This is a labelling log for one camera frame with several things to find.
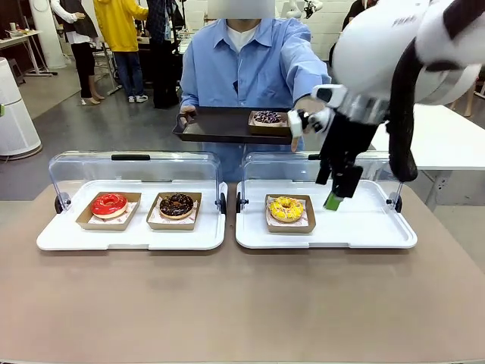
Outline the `person's left hand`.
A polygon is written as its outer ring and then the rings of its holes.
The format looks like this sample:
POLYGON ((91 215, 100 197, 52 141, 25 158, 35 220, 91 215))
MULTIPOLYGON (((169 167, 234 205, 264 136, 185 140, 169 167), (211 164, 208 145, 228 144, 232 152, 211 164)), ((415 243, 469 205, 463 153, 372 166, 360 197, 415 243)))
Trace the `person's left hand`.
POLYGON ((287 116, 292 134, 293 152, 298 150, 304 133, 324 134, 329 127, 329 110, 326 102, 312 96, 303 96, 297 100, 287 116))

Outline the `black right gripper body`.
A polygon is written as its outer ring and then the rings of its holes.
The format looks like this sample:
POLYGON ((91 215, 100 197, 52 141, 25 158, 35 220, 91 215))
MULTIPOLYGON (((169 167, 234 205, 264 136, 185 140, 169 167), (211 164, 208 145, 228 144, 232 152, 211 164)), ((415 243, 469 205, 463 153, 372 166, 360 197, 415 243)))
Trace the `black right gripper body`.
POLYGON ((368 150, 377 124, 361 124, 336 113, 319 153, 320 171, 342 173, 355 165, 357 156, 368 150))

